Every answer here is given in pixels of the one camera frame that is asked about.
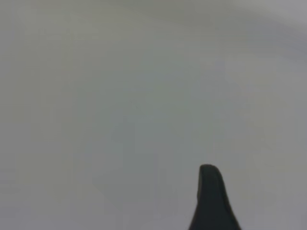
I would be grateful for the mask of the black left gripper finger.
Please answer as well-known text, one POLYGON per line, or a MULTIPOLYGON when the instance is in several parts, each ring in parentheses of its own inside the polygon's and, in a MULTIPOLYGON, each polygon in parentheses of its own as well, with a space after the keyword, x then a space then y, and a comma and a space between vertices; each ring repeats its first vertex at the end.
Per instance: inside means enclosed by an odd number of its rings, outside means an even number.
POLYGON ((223 177, 211 164, 199 168, 197 205, 190 230, 240 230, 234 215, 223 177))

